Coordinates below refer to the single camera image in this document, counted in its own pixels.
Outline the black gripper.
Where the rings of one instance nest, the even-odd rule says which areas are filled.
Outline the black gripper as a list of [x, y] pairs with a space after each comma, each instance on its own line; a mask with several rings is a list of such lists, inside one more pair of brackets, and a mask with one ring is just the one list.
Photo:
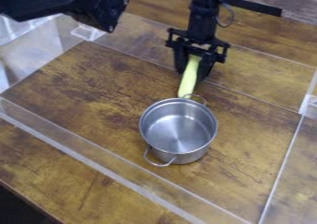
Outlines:
[[220, 25], [220, 7], [190, 5], [190, 20], [186, 30], [170, 28], [166, 46], [174, 50], [176, 71], [182, 74], [190, 54], [201, 57], [197, 79], [202, 81], [210, 74], [214, 63], [225, 63], [230, 44], [216, 37]]

